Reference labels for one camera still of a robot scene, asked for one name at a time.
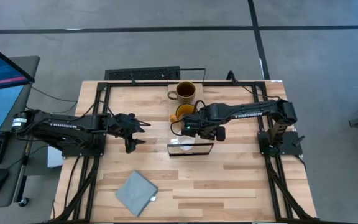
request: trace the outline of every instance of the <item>mug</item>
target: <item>mug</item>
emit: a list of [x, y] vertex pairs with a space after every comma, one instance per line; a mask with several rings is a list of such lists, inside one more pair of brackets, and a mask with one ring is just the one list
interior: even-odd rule
[[189, 103], [182, 104], [178, 106], [175, 114], [171, 114], [169, 116], [169, 120], [171, 123], [179, 121], [182, 119], [182, 117], [186, 114], [192, 114], [194, 110], [194, 105], [191, 105]]
[[169, 91], [168, 98], [178, 100], [180, 103], [191, 103], [196, 95], [196, 87], [192, 82], [183, 81], [177, 85], [176, 91]]

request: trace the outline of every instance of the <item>yellow mug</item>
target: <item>yellow mug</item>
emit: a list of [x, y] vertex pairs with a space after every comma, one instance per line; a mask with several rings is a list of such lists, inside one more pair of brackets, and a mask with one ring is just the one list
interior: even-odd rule
[[191, 105], [189, 103], [182, 104], [178, 106], [175, 114], [171, 114], [169, 116], [169, 120], [171, 123], [179, 121], [182, 119], [182, 117], [186, 114], [192, 114], [194, 110], [194, 105]]

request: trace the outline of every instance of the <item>gray floor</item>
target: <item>gray floor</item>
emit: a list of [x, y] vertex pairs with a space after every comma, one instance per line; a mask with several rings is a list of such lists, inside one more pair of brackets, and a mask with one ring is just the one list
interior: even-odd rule
[[[255, 8], [262, 26], [358, 25], [358, 0], [257, 0]], [[251, 25], [247, 1], [0, 0], [0, 29], [189, 25]], [[358, 110], [358, 30], [263, 31], [262, 39], [270, 76], [284, 81], [296, 128], [306, 135], [302, 145], [318, 216], [358, 223], [358, 128], [347, 124]], [[0, 34], [0, 51], [39, 55], [35, 86], [66, 99], [78, 97], [83, 80], [100, 80], [111, 68], [179, 65], [206, 67], [208, 79], [225, 78], [228, 70], [241, 79], [262, 77], [252, 31]], [[37, 92], [28, 106], [70, 107]], [[0, 208], [0, 223], [46, 220], [58, 176], [31, 177], [25, 194], [32, 203]]]

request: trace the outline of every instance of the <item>mug handle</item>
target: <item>mug handle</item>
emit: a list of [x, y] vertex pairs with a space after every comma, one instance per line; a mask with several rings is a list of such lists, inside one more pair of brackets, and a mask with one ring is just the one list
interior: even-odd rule
[[[172, 97], [172, 96], [170, 96], [172, 93], [174, 93], [177, 97], [176, 98], [174, 98], [174, 97]], [[168, 92], [168, 98], [169, 99], [171, 99], [171, 100], [178, 100], [178, 93], [176, 92], [176, 91], [169, 91]]]

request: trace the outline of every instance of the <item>brown mug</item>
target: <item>brown mug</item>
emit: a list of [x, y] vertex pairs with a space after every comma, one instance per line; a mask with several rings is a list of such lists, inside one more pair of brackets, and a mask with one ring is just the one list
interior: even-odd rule
[[176, 91], [169, 91], [168, 98], [177, 100], [180, 103], [191, 103], [196, 95], [196, 87], [192, 82], [183, 81], [177, 85]]

